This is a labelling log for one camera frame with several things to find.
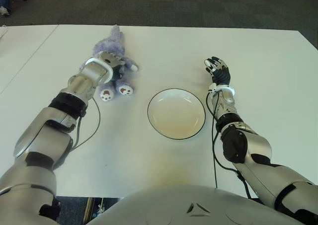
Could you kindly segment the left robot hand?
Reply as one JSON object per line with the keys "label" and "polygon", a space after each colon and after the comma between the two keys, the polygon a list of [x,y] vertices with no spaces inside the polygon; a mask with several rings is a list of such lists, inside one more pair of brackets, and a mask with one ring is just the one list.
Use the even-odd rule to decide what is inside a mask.
{"label": "left robot hand", "polygon": [[102,51],[98,54],[98,58],[112,68],[112,80],[117,80],[122,77],[126,63],[121,57],[112,52]]}

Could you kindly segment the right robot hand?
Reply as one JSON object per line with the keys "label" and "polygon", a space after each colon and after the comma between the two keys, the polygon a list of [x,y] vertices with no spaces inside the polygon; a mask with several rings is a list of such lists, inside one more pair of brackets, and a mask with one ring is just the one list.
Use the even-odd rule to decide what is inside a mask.
{"label": "right robot hand", "polygon": [[230,85],[229,68],[222,59],[212,56],[204,61],[204,65],[216,85]]}

